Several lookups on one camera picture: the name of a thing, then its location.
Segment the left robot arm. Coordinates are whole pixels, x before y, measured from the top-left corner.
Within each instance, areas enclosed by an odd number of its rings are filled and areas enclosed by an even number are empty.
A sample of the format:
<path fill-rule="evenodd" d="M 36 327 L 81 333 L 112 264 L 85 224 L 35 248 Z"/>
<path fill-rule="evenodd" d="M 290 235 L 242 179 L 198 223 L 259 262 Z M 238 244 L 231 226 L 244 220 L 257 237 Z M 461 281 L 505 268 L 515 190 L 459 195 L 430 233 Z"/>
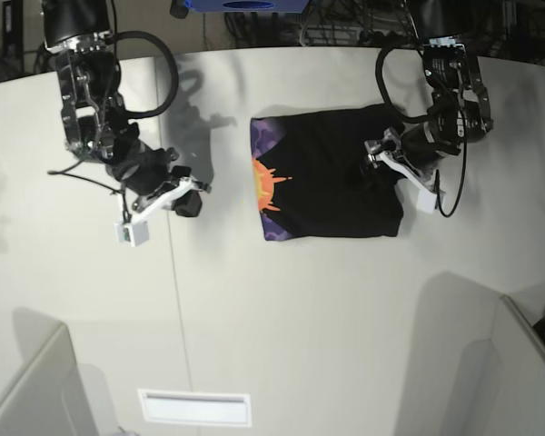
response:
<path fill-rule="evenodd" d="M 384 106 L 410 128 L 384 131 L 379 140 L 366 143 L 369 165 L 387 166 L 424 186 L 427 192 L 441 193 L 438 162 L 447 155 L 465 156 L 467 146 L 483 139 L 493 128 L 489 93 L 482 82 L 476 54 L 464 36 L 473 30 L 469 1 L 395 1 L 403 36 L 385 43 L 375 64 L 375 77 Z M 431 106 L 425 114 L 410 116 L 393 102 L 384 79 L 386 57 L 408 47 L 420 59 Z"/>

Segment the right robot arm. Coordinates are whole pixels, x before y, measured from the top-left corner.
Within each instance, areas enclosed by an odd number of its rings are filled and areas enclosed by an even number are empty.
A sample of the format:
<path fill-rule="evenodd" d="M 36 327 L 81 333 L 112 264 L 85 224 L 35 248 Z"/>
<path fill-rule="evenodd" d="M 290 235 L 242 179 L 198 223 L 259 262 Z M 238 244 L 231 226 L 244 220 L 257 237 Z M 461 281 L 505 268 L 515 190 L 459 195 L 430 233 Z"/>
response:
<path fill-rule="evenodd" d="M 210 189 L 173 148 L 152 148 L 140 138 L 139 121 L 166 112 L 179 91 L 179 73 L 168 46 L 145 31 L 119 32 L 110 25 L 116 8 L 107 1 L 43 1 L 45 50 L 51 55 L 62 98 L 65 147 L 79 164 L 104 167 L 119 184 L 122 219 L 132 224 L 154 207 L 193 218 Z M 141 39 L 163 55 L 169 71 L 164 101 L 151 110 L 126 108 L 119 91 L 122 69 L 115 48 Z"/>

